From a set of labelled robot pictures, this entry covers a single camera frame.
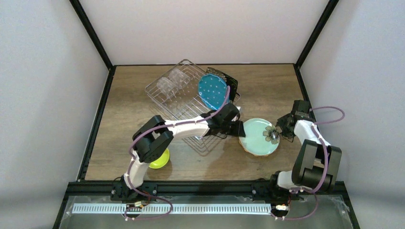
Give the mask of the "metal wire dish rack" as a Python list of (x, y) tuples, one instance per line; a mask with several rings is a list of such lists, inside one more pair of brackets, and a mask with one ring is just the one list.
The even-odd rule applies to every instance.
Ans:
[[(170, 71), (179, 69), (190, 77), (190, 82), (184, 89), (178, 89), (176, 97), (167, 98), (157, 88), (157, 81), (162, 77), (169, 76)], [(198, 83), (202, 76), (206, 75), (206, 70), (200, 68), (188, 59), (183, 59), (163, 75), (153, 80), (145, 87), (146, 94), (168, 113), (169, 120), (183, 120), (195, 118), (198, 115), (211, 111), (198, 95)]]

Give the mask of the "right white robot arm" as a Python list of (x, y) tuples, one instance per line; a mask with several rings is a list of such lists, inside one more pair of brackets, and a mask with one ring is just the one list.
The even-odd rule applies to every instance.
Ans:
[(340, 166), (341, 149), (325, 140), (311, 111), (308, 101), (295, 100), (291, 112), (276, 123), (283, 137), (298, 138), (301, 143), (293, 168), (274, 174), (276, 187), (291, 193), (332, 191)]

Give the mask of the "clear plastic glass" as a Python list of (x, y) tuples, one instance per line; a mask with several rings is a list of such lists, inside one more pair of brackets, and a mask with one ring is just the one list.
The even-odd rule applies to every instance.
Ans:
[(178, 89), (184, 89), (190, 82), (190, 77), (179, 69), (170, 71), (168, 78), (176, 85)]
[(162, 77), (157, 81), (157, 88), (168, 99), (176, 97), (178, 91), (177, 85), (167, 77)]

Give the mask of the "black floral square plate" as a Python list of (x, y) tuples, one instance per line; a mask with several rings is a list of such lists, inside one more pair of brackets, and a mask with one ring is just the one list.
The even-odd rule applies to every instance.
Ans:
[(226, 85), (230, 86), (230, 88), (231, 88), (230, 97), (229, 97), (230, 100), (233, 103), (236, 103), (238, 101), (240, 94), (237, 92), (238, 81), (235, 78), (225, 74), (224, 72), (222, 72), (220, 70), (212, 68), (212, 67), (207, 67), (206, 73), (210, 73), (210, 74), (213, 74), (213, 75), (216, 75), (216, 76), (219, 76), (220, 78), (222, 78), (225, 81)]

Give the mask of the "light blue floral plate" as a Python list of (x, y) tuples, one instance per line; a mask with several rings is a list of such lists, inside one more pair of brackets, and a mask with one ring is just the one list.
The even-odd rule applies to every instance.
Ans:
[(269, 121), (252, 118), (244, 122), (246, 137), (240, 137), (245, 148), (253, 154), (272, 154), (280, 142), (279, 132)]

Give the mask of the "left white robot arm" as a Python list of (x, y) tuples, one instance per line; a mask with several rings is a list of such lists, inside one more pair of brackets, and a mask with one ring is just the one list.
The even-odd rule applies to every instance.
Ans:
[(125, 185), (135, 189), (143, 184), (151, 162), (161, 157), (171, 142), (207, 136), (245, 136), (240, 108), (233, 103), (185, 120), (164, 120), (153, 116), (134, 135), (128, 153), (131, 161), (123, 175)]

